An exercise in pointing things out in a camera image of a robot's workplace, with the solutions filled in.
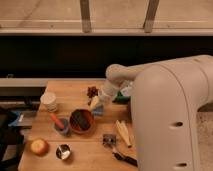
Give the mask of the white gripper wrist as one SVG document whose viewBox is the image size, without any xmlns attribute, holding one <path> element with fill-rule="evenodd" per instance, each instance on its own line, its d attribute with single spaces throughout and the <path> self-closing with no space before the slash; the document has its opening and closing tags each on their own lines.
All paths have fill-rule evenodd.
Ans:
<svg viewBox="0 0 213 171">
<path fill-rule="evenodd" d="M 119 90 L 120 90 L 119 83 L 113 83 L 109 80 L 106 80 L 98 92 L 99 97 L 94 96 L 92 98 L 90 103 L 90 109 L 94 110 L 95 108 L 97 108 L 100 105 L 100 100 L 104 102 L 113 101 L 116 98 Z"/>
</svg>

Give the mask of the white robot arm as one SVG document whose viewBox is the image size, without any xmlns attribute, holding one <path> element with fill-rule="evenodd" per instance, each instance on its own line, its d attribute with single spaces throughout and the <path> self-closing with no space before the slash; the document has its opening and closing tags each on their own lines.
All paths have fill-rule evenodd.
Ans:
<svg viewBox="0 0 213 171">
<path fill-rule="evenodd" d="M 213 101 L 213 56 L 113 64 L 91 107 L 114 100 L 126 81 L 139 171 L 201 171 L 196 114 Z"/>
</svg>

